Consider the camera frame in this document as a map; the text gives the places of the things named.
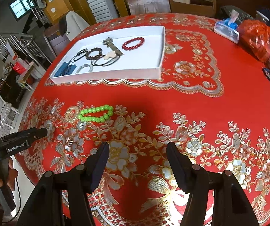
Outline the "silver gold wristwatch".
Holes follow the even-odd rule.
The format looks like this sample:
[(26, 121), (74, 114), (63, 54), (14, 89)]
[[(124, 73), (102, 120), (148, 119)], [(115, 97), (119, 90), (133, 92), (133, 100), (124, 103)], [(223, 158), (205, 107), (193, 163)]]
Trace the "silver gold wristwatch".
[(116, 53), (118, 56), (122, 56), (123, 53), (113, 44), (113, 39), (111, 37), (106, 38), (103, 40), (103, 44), (109, 47), (112, 51)]

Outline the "white ornate chair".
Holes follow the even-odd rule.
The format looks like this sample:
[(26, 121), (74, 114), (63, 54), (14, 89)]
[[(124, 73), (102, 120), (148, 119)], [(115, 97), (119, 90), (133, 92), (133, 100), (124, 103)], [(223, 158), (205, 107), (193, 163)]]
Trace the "white ornate chair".
[(15, 129), (16, 119), (19, 115), (19, 110), (3, 100), (0, 95), (0, 138), (10, 134)]

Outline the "small white side table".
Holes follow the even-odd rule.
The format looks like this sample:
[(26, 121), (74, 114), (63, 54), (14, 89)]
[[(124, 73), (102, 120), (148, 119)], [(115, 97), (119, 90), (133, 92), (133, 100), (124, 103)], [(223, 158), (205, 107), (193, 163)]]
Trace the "small white side table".
[(31, 62), (26, 69), (21, 75), (19, 75), (16, 78), (16, 82), (20, 87), (26, 88), (28, 91), (34, 91), (32, 84), (34, 83), (34, 78), (31, 76), (31, 72), (34, 69), (34, 62)]

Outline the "red gift bag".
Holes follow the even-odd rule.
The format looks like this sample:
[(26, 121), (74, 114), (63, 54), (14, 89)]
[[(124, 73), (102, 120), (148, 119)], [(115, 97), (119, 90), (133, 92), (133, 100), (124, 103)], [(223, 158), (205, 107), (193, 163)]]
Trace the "red gift bag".
[(12, 67), (15, 72), (17, 72), (19, 75), (22, 75), (27, 69), (24, 68), (19, 62), (16, 62), (14, 66)]

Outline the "red floral tablecloth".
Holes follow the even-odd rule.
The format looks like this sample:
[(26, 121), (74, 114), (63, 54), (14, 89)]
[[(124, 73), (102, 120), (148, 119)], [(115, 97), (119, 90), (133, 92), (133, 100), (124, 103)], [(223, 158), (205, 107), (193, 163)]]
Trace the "red floral tablecloth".
[(145, 14), (88, 27), (86, 38), (115, 29), (164, 26), (159, 80), (55, 84), (48, 70), (20, 129), (47, 136), (16, 155), (36, 184), (48, 170), (69, 171), (107, 141), (109, 161), (88, 199), (102, 225), (179, 225), (188, 195), (177, 186), (167, 144), (215, 173), (229, 169), (260, 225), (270, 224), (270, 82), (263, 64), (215, 34), (212, 18)]

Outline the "metal stair railing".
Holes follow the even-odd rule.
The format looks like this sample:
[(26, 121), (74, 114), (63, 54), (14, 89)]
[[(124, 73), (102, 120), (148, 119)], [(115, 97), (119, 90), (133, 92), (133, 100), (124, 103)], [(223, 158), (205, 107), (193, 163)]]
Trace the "metal stair railing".
[(9, 53), (6, 43), (9, 43), (14, 50), (20, 51), (32, 58), (37, 64), (38, 58), (45, 59), (49, 64), (51, 60), (35, 42), (35, 36), (23, 33), (0, 33), (0, 54), (5, 58)]

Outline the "wooden chair with jacket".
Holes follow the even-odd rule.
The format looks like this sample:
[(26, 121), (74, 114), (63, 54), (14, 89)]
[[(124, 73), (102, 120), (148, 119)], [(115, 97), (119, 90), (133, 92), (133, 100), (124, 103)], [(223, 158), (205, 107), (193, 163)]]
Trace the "wooden chair with jacket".
[(70, 40), (64, 34), (60, 35), (59, 24), (55, 24), (44, 31), (44, 39), (56, 58), (70, 43)]

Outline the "white shallow tray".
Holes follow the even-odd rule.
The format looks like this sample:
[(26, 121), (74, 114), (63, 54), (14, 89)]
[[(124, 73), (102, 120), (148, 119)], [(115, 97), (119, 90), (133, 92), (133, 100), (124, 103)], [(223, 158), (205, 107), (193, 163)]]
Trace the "white shallow tray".
[[(116, 55), (103, 40), (111, 37), (123, 53)], [(166, 33), (163, 26), (128, 27), (77, 40), (50, 75), (55, 84), (89, 80), (159, 80)], [(77, 67), (71, 75), (54, 77), (64, 62)]]

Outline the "white grey jacket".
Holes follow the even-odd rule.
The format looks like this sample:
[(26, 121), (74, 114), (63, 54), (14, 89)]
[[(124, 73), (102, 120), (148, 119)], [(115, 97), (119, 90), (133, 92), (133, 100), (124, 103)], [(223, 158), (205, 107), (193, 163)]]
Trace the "white grey jacket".
[(73, 41), (82, 31), (89, 27), (89, 23), (74, 11), (69, 11), (59, 20), (59, 33)]

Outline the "orange plastic bag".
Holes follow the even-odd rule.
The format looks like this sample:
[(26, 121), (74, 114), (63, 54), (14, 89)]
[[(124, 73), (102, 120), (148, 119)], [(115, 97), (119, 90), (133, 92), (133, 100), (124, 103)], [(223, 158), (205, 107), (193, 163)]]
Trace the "orange plastic bag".
[(247, 19), (238, 26), (237, 31), (241, 43), (259, 61), (266, 63), (270, 58), (270, 26), (259, 20)]

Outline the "blue white tissue pack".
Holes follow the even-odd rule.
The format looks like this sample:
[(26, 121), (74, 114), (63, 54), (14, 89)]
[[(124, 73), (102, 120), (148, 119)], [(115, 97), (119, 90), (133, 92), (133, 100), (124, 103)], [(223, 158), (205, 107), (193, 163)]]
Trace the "blue white tissue pack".
[(239, 42), (238, 25), (236, 24), (237, 15), (232, 13), (232, 16), (223, 21), (218, 21), (214, 25), (214, 32), (222, 37), (232, 41), (235, 44)]

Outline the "wooden chair slatted back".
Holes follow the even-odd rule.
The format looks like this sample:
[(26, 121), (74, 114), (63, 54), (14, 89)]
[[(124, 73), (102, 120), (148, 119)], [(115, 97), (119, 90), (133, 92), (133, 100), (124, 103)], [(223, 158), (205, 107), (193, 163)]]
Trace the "wooden chair slatted back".
[(172, 13), (192, 14), (214, 18), (217, 0), (169, 0)]

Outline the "black plastic bag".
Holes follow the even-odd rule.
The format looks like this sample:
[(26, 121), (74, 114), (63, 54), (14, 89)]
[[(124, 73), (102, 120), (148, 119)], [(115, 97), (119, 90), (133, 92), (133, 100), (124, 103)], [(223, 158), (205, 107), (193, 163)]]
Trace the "black plastic bag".
[(230, 18), (232, 13), (237, 15), (236, 23), (240, 24), (245, 20), (254, 19), (250, 14), (246, 13), (242, 9), (232, 6), (232, 5), (224, 5), (220, 8), (220, 14), (223, 19)]

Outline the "padded brown chair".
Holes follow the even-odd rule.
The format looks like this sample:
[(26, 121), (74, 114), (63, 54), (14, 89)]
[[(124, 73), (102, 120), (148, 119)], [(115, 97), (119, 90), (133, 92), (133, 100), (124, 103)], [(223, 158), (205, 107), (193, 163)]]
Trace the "padded brown chair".
[(169, 0), (126, 0), (131, 15), (170, 13)]

